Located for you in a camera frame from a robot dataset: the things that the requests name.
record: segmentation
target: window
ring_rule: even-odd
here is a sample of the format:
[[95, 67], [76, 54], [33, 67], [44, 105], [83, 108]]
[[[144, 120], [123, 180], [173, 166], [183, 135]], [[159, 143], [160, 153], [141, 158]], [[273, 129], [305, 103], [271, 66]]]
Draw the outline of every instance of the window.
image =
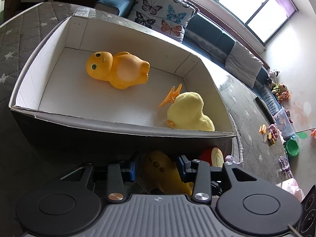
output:
[[235, 16], [263, 45], [295, 13], [290, 0], [214, 0]]

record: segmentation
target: yellow plush chick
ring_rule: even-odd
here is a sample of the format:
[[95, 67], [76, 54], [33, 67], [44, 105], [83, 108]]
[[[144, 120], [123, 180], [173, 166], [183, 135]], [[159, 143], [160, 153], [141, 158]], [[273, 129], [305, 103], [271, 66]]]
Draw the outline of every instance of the yellow plush chick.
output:
[[159, 105], [172, 103], [167, 111], [167, 124], [172, 128], [186, 130], [215, 131], [212, 120], [203, 114], [203, 100], [196, 92], [180, 93], [181, 84], [176, 92], [174, 87]]
[[181, 181], [175, 163], [161, 151], [148, 153], [143, 159], [142, 167], [163, 193], [192, 195], [190, 184]]
[[89, 76], [109, 83], [117, 89], [145, 84], [148, 80], [150, 65], [128, 52], [112, 56], [109, 52], [96, 52], [86, 63]]

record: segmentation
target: gray ribbed plate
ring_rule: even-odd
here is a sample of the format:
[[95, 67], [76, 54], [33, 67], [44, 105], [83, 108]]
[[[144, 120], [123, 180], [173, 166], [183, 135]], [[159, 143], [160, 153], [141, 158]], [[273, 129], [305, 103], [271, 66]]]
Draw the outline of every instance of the gray ribbed plate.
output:
[[106, 207], [99, 220], [74, 237], [237, 237], [207, 205], [185, 195], [132, 195], [122, 204]]

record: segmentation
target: green bowl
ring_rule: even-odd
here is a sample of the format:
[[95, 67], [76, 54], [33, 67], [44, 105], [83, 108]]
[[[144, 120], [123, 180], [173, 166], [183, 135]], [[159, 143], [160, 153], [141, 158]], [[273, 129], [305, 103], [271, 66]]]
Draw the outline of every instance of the green bowl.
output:
[[294, 139], [289, 139], [285, 142], [285, 150], [288, 153], [290, 157], [295, 157], [298, 155], [299, 149], [298, 149], [298, 144], [297, 141]]

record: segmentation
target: butterfly pillow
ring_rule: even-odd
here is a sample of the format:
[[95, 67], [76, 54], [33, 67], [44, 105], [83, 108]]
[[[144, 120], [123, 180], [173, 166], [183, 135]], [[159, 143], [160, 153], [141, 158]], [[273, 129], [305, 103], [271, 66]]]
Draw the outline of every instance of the butterfly pillow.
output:
[[182, 42], [195, 9], [181, 0], [136, 0], [128, 19]]

